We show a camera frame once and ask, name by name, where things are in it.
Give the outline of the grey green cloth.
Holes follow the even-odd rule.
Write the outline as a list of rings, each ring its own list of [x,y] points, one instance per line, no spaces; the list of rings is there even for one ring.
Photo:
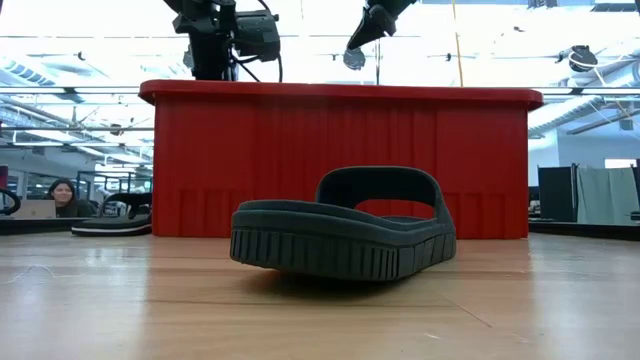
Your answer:
[[[580,224],[633,226],[631,213],[640,210],[634,171],[631,168],[577,169]]]

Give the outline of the black panel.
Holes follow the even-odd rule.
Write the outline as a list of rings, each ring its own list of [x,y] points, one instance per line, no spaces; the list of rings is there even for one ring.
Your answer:
[[[575,222],[573,168],[538,168],[540,217],[554,222]]]

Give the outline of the black slide sandal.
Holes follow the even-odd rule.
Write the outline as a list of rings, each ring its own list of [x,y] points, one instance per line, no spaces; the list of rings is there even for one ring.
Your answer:
[[[431,207],[431,218],[376,216],[368,200]],[[354,166],[327,173],[314,201],[254,200],[231,219],[232,260],[268,269],[349,281],[386,282],[451,260],[456,229],[441,187],[427,172]]]

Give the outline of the black flip-flop sandal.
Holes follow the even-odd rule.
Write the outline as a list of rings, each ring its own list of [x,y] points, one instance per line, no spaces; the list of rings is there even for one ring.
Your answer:
[[[110,202],[123,203],[127,210],[118,217],[104,214]],[[71,233],[84,237],[136,236],[150,234],[152,231],[152,194],[116,193],[108,196],[99,208],[96,218],[74,224]]]

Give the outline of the black aluminium frame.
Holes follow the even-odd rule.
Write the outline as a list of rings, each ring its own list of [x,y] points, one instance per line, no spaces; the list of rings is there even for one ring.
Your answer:
[[[640,242],[640,226],[530,221],[532,233]]]
[[[78,220],[60,219],[0,219],[0,236],[26,235],[70,231]]]

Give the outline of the red plastic bin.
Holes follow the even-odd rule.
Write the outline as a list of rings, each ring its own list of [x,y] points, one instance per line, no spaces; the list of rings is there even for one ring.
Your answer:
[[[153,232],[226,238],[244,201],[310,201],[328,172],[419,168],[461,239],[528,234],[531,89],[150,80]]]

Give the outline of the beige laptop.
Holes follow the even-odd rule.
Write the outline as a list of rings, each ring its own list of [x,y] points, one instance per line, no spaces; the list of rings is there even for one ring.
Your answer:
[[[11,215],[15,219],[53,219],[56,217],[54,200],[24,200]]]

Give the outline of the person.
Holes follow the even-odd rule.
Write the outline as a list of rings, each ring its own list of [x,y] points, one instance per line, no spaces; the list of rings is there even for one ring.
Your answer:
[[[47,199],[54,201],[57,218],[86,218],[96,214],[90,202],[76,197],[73,183],[66,178],[57,179],[51,184]]]

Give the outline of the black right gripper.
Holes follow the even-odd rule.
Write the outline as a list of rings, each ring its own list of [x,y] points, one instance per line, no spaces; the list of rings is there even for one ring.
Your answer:
[[[367,0],[361,21],[351,36],[348,50],[395,34],[395,20],[416,0]]]

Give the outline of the black round ceiling fixture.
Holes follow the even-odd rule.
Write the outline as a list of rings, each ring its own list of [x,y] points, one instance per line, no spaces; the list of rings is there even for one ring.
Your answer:
[[[588,72],[598,65],[598,59],[588,45],[575,45],[568,55],[569,66],[575,72]]]
[[[361,48],[346,49],[342,56],[343,64],[350,70],[362,70],[366,64],[366,56]]]

